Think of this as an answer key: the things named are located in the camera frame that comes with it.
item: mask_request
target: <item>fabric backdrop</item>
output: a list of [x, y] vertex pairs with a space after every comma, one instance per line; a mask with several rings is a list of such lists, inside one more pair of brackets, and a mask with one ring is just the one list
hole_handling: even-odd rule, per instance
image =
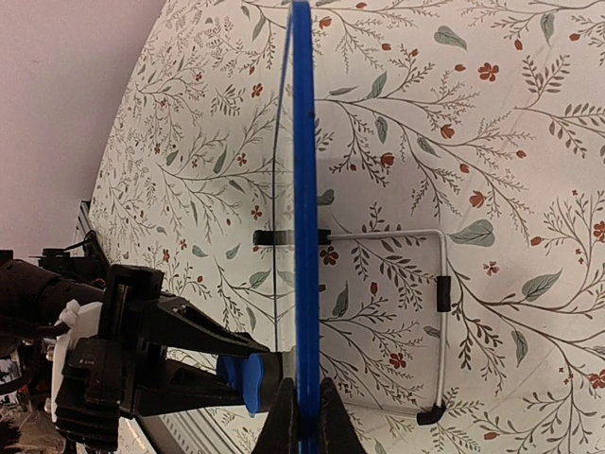
[[[251, 233], [269, 226], [287, 4], [168, 1], [92, 208], [111, 260], [160, 268], [166, 289], [267, 345], [271, 257]], [[433, 402], [437, 243], [318, 257], [322, 372], [369, 452], [605, 452], [605, 1], [312, 6], [320, 226], [449, 241], [449, 411], [431, 428], [397, 411]], [[263, 422], [200, 414], [235, 452]]]

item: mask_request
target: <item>floral wallpaper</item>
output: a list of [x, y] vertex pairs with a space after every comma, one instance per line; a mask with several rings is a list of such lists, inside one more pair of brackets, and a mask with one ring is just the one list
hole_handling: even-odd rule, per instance
[[[112, 260], [160, 268], [166, 289], [271, 346], [291, 333], [292, 274], [276, 270], [274, 304], [271, 251], [251, 235], [272, 216], [288, 3], [168, 0], [91, 212]], [[320, 226], [438, 227], [449, 241], [449, 411], [428, 428], [400, 413], [433, 402], [438, 245], [320, 251], [321, 369], [368, 452], [605, 452], [605, 1], [312, 7]], [[241, 409], [187, 417], [241, 453], [263, 423]]]

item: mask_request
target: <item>blue rim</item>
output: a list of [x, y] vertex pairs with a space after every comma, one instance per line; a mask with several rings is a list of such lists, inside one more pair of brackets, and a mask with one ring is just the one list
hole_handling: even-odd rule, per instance
[[318, 452], [320, 417], [320, 301], [317, 165], [311, 8], [294, 0], [294, 238], [301, 454]]

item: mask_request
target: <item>black bracket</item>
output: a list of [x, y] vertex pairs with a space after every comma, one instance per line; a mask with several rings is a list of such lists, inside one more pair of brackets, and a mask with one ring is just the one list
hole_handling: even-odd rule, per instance
[[57, 428], [66, 438], [111, 451], [119, 416], [244, 404], [225, 378], [168, 359], [167, 348], [239, 358], [268, 348], [163, 293], [163, 280], [149, 268], [110, 268], [98, 336], [79, 340], [63, 369]]
[[[82, 257], [72, 257], [70, 251], [81, 247]], [[73, 279], [76, 282], [90, 283], [95, 279], [106, 279], [110, 267], [103, 253], [95, 231], [86, 234], [83, 241], [64, 249], [44, 249], [38, 258], [38, 266], [45, 270]]]
[[452, 310], [451, 287], [452, 278], [450, 276], [437, 276], [437, 311], [439, 313]]

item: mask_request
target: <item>white wall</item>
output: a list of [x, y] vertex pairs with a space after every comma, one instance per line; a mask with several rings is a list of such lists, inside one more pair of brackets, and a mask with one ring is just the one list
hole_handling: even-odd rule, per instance
[[67, 245], [164, 0], [0, 0], [0, 249]]

